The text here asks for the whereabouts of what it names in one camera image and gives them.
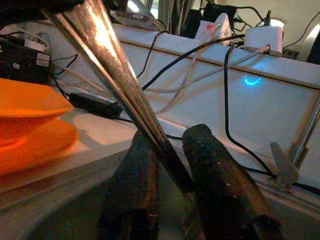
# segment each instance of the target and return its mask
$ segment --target metal pole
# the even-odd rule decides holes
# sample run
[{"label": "metal pole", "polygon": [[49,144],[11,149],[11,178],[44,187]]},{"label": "metal pole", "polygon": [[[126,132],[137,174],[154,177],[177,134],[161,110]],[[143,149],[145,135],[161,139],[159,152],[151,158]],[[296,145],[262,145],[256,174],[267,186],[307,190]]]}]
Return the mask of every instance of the metal pole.
[{"label": "metal pole", "polygon": [[162,163],[183,192],[192,189],[192,179],[161,128],[135,73],[123,52],[101,0],[85,0],[71,11],[42,13],[91,64],[135,125],[162,155]]},{"label": "metal pole", "polygon": [[317,126],[317,123],[320,119],[320,93],[315,101],[314,107],[310,113],[310,117],[303,129],[300,138],[295,144],[293,151],[290,156],[292,163],[299,169],[304,162],[304,159],[308,153],[308,142]]}]

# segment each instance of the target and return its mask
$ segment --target metal bracket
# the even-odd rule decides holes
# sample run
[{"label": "metal bracket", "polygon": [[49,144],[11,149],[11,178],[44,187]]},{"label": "metal bracket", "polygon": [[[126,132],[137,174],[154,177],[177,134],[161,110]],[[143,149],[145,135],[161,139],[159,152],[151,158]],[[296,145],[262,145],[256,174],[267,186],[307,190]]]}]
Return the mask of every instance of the metal bracket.
[{"label": "metal bracket", "polygon": [[276,179],[272,179],[270,184],[282,192],[290,193],[292,184],[299,180],[299,171],[278,143],[270,143],[270,148],[278,169]]}]

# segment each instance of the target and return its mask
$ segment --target wire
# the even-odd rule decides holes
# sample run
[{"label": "wire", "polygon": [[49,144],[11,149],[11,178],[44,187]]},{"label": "wire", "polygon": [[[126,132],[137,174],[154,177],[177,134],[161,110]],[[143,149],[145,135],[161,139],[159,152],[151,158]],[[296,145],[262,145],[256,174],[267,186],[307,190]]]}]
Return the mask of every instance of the wire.
[{"label": "wire", "polygon": [[239,48],[239,47],[243,46],[245,44],[245,42],[244,41],[238,41],[238,42],[236,42],[234,44],[235,44],[236,48]]},{"label": "wire", "polygon": [[169,68],[171,68],[173,65],[175,65],[176,63],[180,62],[182,59],[185,59],[187,56],[189,56],[190,54],[206,48],[212,44],[216,44],[216,43],[221,43],[223,41],[227,41],[227,40],[232,40],[232,39],[238,39],[238,38],[242,38],[244,37],[244,34],[241,35],[235,35],[235,36],[229,36],[229,37],[224,37],[224,38],[220,38],[220,39],[216,39],[216,40],[212,40],[209,42],[206,42],[200,46],[197,46],[193,49],[191,49],[190,51],[182,54],[181,56],[179,56],[178,58],[176,58],[175,60],[173,60],[171,63],[169,63],[167,66],[165,66],[164,68],[162,68],[149,82],[147,82],[143,87],[142,90],[147,89],[151,84],[153,84],[166,70],[168,70]]},{"label": "wire", "polygon": [[[230,64],[228,64],[227,68],[231,68],[231,67],[234,67],[240,63],[243,63],[249,59],[252,59],[253,57],[257,56],[257,55],[260,55],[262,54],[263,52],[267,51],[268,49],[270,49],[269,46],[265,46],[265,47],[262,47],[256,51],[254,51],[253,53],[245,56],[245,57],[242,57],[242,58],[239,58],[238,60],[235,60],[233,62],[231,62]],[[153,93],[175,93],[177,91],[180,91],[181,89],[184,89],[184,88],[187,88],[189,87],[190,85],[192,84],[195,84],[196,82],[210,76],[210,75],[213,75],[213,74],[216,74],[218,72],[221,72],[225,69],[224,66],[221,66],[221,67],[218,67],[216,68],[215,70],[212,70],[212,71],[209,71],[209,72],[206,72],[200,76],[197,76],[196,78],[194,78],[193,80],[191,80],[190,82],[184,84],[183,86],[179,86],[179,87],[176,87],[176,88],[172,88],[172,89],[161,89],[161,88],[149,88],[147,89],[146,91],[147,92],[153,92]]]},{"label": "wire", "polygon": [[258,12],[258,10],[252,6],[236,6],[237,9],[251,9],[253,10],[258,17],[260,18],[260,20],[263,20],[264,18],[261,16],[261,14]]},{"label": "wire", "polygon": [[[77,60],[77,58],[78,58],[78,54],[75,54],[74,55],[74,58],[65,66],[66,68],[68,68],[68,67],[70,67],[71,66],[71,64],[73,64],[76,60]],[[60,75],[60,74],[62,74],[62,73],[64,73],[66,70],[61,70],[60,72],[57,72],[57,73],[54,73],[55,75]]]},{"label": "wire", "polygon": [[242,32],[245,29],[246,26],[249,26],[249,25],[244,22],[244,25],[243,25],[243,27],[241,29],[238,29],[238,28],[235,28],[235,27],[233,27],[233,29],[237,30],[239,32]]},{"label": "wire", "polygon": [[[247,147],[245,147],[244,145],[242,145],[241,143],[237,142],[236,140],[234,140],[230,134],[229,131],[229,93],[228,93],[228,60],[229,60],[229,55],[230,53],[233,51],[234,49],[234,45],[231,45],[231,47],[229,48],[229,50],[227,51],[225,58],[224,58],[224,116],[225,116],[225,133],[226,136],[228,137],[228,139],[235,145],[237,145],[238,147],[242,148],[243,150],[245,150],[247,153],[249,153],[251,156],[253,156],[262,166],[263,168],[266,170],[265,171],[261,171],[261,170],[257,170],[257,169],[253,169],[250,167],[245,167],[242,166],[244,169],[246,169],[247,171],[250,172],[254,172],[254,173],[258,173],[258,174],[263,174],[266,176],[270,176],[273,179],[277,177],[276,174],[272,173],[272,171],[269,169],[269,167],[262,161],[261,158],[259,158],[254,152],[252,152],[251,150],[249,150]],[[293,183],[293,186],[302,188],[304,190],[307,190],[313,194],[316,194],[318,196],[320,196],[320,189],[310,186],[310,185],[306,185],[306,184],[302,184],[302,183]]]},{"label": "wire", "polygon": [[258,27],[261,23],[263,23],[266,19],[261,20],[260,22],[258,22],[254,27]]},{"label": "wire", "polygon": [[14,34],[24,34],[24,32],[23,31],[14,31],[14,32],[10,32],[8,34],[2,34],[1,37],[9,37]]},{"label": "wire", "polygon": [[38,36],[38,35],[35,35],[35,34],[31,33],[31,32],[25,31],[25,30],[23,30],[22,28],[19,28],[19,27],[17,27],[17,26],[10,26],[10,27],[18,30],[19,32],[23,32],[23,33],[25,33],[25,34],[28,34],[28,35],[30,35],[30,36],[33,36],[33,37],[41,40],[41,41],[45,44],[45,47],[44,47],[45,50],[48,50],[48,49],[50,48],[49,43],[48,43],[44,38],[42,38],[42,37],[40,37],[40,36]]},{"label": "wire", "polygon": [[249,23],[247,23],[246,21],[244,21],[239,15],[238,15],[238,18],[239,18],[245,25],[247,25],[248,27],[252,28],[252,26],[251,26]]},{"label": "wire", "polygon": [[82,80],[84,80],[86,83],[90,84],[92,87],[94,87],[95,89],[98,89],[99,91],[105,91],[104,88],[102,88],[101,86],[97,85],[94,81],[90,80],[90,79],[87,79],[86,77],[84,77],[83,75],[81,75],[80,73],[70,69],[70,68],[67,68],[67,67],[64,67],[64,66],[60,66],[58,64],[56,64],[54,61],[52,62],[53,65],[55,65],[56,67],[58,68],[61,68],[63,70],[66,70],[70,73],[73,73],[74,75],[78,76],[79,78],[81,78]]},{"label": "wire", "polygon": [[200,2],[200,6],[199,6],[199,11],[201,11],[202,10],[202,3],[204,2],[204,0],[201,0],[201,2]]},{"label": "wire", "polygon": [[166,25],[165,25],[165,23],[163,21],[161,21],[160,19],[156,19],[156,21],[161,23],[164,26],[164,29],[167,29],[167,27],[166,27]]},{"label": "wire", "polygon": [[67,99],[68,93],[66,93],[66,92],[60,87],[60,85],[59,85],[57,79],[55,78],[55,76],[52,76],[52,79],[53,79],[53,81],[54,81],[54,83],[55,83],[55,86],[56,86],[56,87],[59,89],[59,91],[61,92],[62,96],[63,96],[65,99]]},{"label": "wire", "polygon": [[51,61],[58,61],[58,60],[66,60],[66,59],[72,59],[74,58],[75,56],[78,57],[78,53],[72,55],[72,56],[67,56],[67,57],[60,57],[60,58],[57,58],[57,59],[54,59],[54,60],[51,60]]},{"label": "wire", "polygon": [[229,61],[229,55],[234,50],[235,45],[232,44],[229,50],[226,52],[224,57],[224,120],[225,120],[225,133],[227,138],[236,146],[242,148],[247,153],[249,153],[251,156],[253,156],[266,170],[266,172],[274,177],[275,175],[273,172],[269,169],[269,167],[262,161],[254,152],[252,152],[250,149],[248,149],[246,146],[242,145],[238,141],[236,141],[230,134],[229,130],[229,92],[228,92],[228,61]]},{"label": "wire", "polygon": [[320,14],[320,11],[318,11],[318,13],[311,19],[311,21],[310,21],[310,22],[308,23],[308,25],[305,27],[305,30],[304,30],[302,36],[301,36],[297,41],[294,41],[293,43],[288,44],[287,46],[285,46],[284,48],[282,48],[282,50],[283,50],[283,49],[286,49],[287,47],[290,47],[290,46],[296,44],[297,42],[299,42],[299,41],[305,36],[305,34],[306,34],[306,32],[307,32],[310,24],[316,19],[316,17],[317,17],[319,14]]},{"label": "wire", "polygon": [[[218,28],[220,28],[221,25],[222,25],[222,24],[219,23],[217,26],[215,26],[215,27],[212,29],[211,32],[208,32],[208,33],[204,36],[204,38],[203,38],[203,40],[202,40],[201,43],[203,44],[205,41],[207,41],[208,37],[210,37],[210,36],[212,37],[212,36],[217,32]],[[186,72],[186,74],[185,74],[185,76],[184,76],[184,78],[183,78],[183,80],[182,80],[182,82],[181,82],[180,87],[185,85],[185,83],[188,81],[190,75],[192,74],[192,70],[194,69],[194,66],[196,65],[196,60],[197,60],[197,57],[198,57],[198,53],[199,53],[199,51],[197,51],[197,52],[194,54],[194,56],[193,56],[193,58],[192,58],[192,63],[190,64],[190,66],[189,66],[189,68],[188,68],[188,70],[187,70],[187,72]],[[175,93],[175,95],[171,98],[171,100],[167,103],[167,105],[165,105],[161,110],[159,110],[159,111],[157,111],[157,112],[155,112],[155,113],[156,113],[156,114],[160,114],[160,113],[166,111],[167,109],[169,109],[170,106],[175,102],[175,100],[177,99],[177,97],[179,96],[179,94],[181,93],[181,91],[182,91],[182,89],[179,90],[179,91],[177,91],[177,92]]]},{"label": "wire", "polygon": [[142,69],[142,71],[137,75],[137,77],[136,77],[137,79],[145,72],[146,67],[147,67],[147,64],[148,64],[148,60],[149,60],[149,57],[150,57],[150,54],[151,54],[152,50],[154,49],[154,45],[155,45],[155,43],[156,43],[156,40],[157,40],[158,36],[160,36],[160,35],[163,34],[163,33],[168,33],[168,31],[167,31],[167,30],[166,30],[166,31],[161,31],[161,32],[158,32],[158,33],[155,35],[155,37],[154,37],[154,39],[153,39],[153,42],[152,42],[152,44],[151,44],[151,47],[150,47],[150,49],[149,49],[148,55],[146,56],[143,69]]},{"label": "wire", "polygon": [[[131,124],[135,124],[133,121],[125,119],[125,118],[122,118],[122,117],[115,118],[114,120],[119,120],[119,121],[131,123]],[[170,139],[175,139],[175,140],[181,140],[182,141],[182,137],[180,137],[180,136],[172,136],[172,135],[169,135],[169,134],[166,134],[166,136],[168,138],[170,138]]]},{"label": "wire", "polygon": [[299,182],[293,183],[292,185],[296,186],[296,187],[299,187],[299,188],[302,188],[304,190],[307,190],[307,191],[309,191],[309,192],[311,192],[313,194],[316,194],[316,195],[320,196],[320,189],[316,188],[314,186],[302,184],[302,183],[299,183]]}]

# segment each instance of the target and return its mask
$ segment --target orange plate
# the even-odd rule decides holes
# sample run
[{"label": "orange plate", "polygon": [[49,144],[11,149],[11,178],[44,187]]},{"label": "orange plate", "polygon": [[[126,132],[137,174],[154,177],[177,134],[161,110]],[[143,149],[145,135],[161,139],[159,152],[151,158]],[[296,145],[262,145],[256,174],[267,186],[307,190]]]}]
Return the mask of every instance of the orange plate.
[{"label": "orange plate", "polygon": [[30,169],[63,155],[78,140],[77,130],[61,120],[52,120],[23,140],[0,146],[0,175]]},{"label": "orange plate", "polygon": [[0,145],[12,144],[72,109],[49,86],[0,78]]}]

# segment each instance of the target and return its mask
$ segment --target metal tongs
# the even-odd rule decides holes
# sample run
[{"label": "metal tongs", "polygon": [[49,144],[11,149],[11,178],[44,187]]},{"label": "metal tongs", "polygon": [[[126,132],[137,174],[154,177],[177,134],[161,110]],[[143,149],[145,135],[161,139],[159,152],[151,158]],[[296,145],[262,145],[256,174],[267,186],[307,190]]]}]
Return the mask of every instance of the metal tongs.
[{"label": "metal tongs", "polygon": [[85,0],[60,13],[41,11],[90,62],[103,85],[162,156],[164,167],[180,189],[191,191],[192,180],[138,85],[103,2]]}]

